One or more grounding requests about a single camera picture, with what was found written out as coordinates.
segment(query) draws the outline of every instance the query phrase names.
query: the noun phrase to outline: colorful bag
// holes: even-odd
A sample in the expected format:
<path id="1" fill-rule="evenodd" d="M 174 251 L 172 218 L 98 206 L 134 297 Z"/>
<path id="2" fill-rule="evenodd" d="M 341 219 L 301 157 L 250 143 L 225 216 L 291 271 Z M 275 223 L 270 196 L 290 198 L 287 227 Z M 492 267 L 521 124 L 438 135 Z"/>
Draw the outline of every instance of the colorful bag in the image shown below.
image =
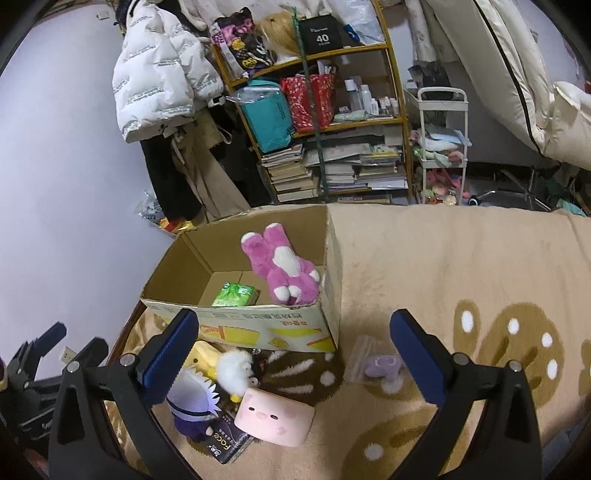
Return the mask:
<path id="1" fill-rule="evenodd" d="M 242 76 L 243 72 L 252 74 L 256 70 L 266 69 L 273 65 L 267 49 L 262 43 L 262 38 L 255 34 L 255 24 L 252 21 L 252 13 L 248 8 L 233 13 L 229 17 L 218 18 L 212 27 L 212 40 L 225 54 L 229 52 L 233 58 L 226 59 L 234 74 Z M 236 65 L 242 70 L 236 71 Z"/>
<path id="2" fill-rule="evenodd" d="M 316 115 L 320 128 L 332 122 L 335 112 L 332 107 L 332 93 L 335 76 L 332 73 L 310 75 L 312 92 L 316 103 Z M 287 97 L 294 127 L 298 132 L 312 132 L 312 110 L 306 79 L 303 75 L 281 79 L 281 90 Z"/>

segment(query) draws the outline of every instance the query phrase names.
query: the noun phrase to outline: white wall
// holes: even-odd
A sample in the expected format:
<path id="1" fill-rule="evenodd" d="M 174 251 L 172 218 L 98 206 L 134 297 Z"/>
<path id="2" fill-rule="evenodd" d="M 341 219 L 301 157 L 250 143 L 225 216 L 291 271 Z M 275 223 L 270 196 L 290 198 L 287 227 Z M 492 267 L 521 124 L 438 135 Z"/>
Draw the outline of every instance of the white wall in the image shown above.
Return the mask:
<path id="1" fill-rule="evenodd" d="M 56 321 L 64 345 L 109 346 L 170 238 L 133 213 L 150 180 L 119 134 L 111 76 L 122 37 L 103 5 L 39 23 L 0 77 L 0 355 Z"/>

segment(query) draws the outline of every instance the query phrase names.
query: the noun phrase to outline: electrical outlet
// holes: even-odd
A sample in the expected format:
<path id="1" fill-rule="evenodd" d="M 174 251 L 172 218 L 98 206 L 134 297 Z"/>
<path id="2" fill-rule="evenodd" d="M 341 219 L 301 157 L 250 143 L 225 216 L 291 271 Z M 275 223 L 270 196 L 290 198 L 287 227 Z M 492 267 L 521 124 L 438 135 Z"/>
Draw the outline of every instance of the electrical outlet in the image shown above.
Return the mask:
<path id="1" fill-rule="evenodd" d="M 74 350 L 69 347 L 64 348 L 64 352 L 62 353 L 60 360 L 64 362 L 66 365 L 69 364 L 74 357 L 78 355 Z"/>

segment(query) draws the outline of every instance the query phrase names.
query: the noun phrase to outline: stack of books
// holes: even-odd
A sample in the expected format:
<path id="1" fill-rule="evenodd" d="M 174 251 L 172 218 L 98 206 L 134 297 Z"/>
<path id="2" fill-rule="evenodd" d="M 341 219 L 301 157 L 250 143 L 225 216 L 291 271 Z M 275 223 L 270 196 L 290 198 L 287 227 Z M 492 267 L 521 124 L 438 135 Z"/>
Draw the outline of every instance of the stack of books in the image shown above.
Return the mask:
<path id="1" fill-rule="evenodd" d="M 330 192 L 354 193 L 367 189 L 399 190 L 408 188 L 398 147 L 366 142 L 327 147 L 323 151 L 326 183 Z M 318 152 L 308 150 L 304 164 L 316 168 Z"/>
<path id="2" fill-rule="evenodd" d="M 267 169 L 280 202 L 318 196 L 318 183 L 312 170 L 304 165 L 301 143 L 263 156 L 261 165 Z"/>
<path id="3" fill-rule="evenodd" d="M 329 163 L 324 166 L 329 190 L 346 190 L 355 186 L 355 170 L 347 163 Z"/>
<path id="4" fill-rule="evenodd" d="M 407 189 L 407 177 L 396 147 L 373 145 L 371 152 L 360 155 L 355 184 L 372 190 Z"/>

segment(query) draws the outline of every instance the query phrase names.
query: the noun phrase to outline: teal bag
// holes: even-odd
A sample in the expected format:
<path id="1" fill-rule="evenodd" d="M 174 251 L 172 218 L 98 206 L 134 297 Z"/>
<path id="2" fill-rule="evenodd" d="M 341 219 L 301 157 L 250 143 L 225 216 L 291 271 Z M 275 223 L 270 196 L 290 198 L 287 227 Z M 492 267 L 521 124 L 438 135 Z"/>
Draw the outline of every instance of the teal bag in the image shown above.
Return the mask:
<path id="1" fill-rule="evenodd" d="M 251 80 L 248 85 L 278 86 L 278 83 L 269 80 Z M 289 146 L 294 128 L 290 107 L 283 93 L 242 105 L 242 110 L 263 153 Z"/>

